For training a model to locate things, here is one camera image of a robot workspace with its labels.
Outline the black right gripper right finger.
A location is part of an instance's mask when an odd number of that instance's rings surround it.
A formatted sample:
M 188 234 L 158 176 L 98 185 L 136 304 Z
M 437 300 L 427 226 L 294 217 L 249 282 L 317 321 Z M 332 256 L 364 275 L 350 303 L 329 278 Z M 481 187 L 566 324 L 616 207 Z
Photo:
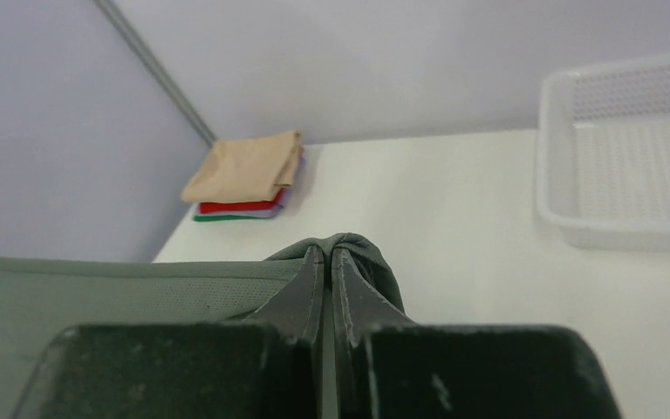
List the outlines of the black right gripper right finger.
M 340 347 L 356 347 L 366 334 L 383 326 L 414 323 L 364 278 L 345 249 L 333 253 L 332 298 L 335 338 Z

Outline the dark grey t shirt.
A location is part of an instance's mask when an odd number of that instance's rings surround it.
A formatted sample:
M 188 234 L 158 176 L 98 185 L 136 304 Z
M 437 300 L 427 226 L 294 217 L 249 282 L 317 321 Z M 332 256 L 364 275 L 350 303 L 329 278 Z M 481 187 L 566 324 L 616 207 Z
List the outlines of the dark grey t shirt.
M 393 306 L 400 289 L 379 248 L 355 233 L 306 238 L 260 261 L 114 263 L 0 257 L 0 418 L 49 341 L 89 323 L 169 324 L 221 320 L 256 310 L 296 275 L 306 252 L 351 253 Z

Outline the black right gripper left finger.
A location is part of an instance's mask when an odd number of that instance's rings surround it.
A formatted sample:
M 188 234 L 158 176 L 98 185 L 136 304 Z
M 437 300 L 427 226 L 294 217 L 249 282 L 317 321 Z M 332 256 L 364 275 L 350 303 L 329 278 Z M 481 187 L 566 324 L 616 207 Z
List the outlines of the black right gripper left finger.
M 273 326 L 294 341 L 318 341 L 324 290 L 324 256 L 310 247 L 294 278 L 243 320 Z

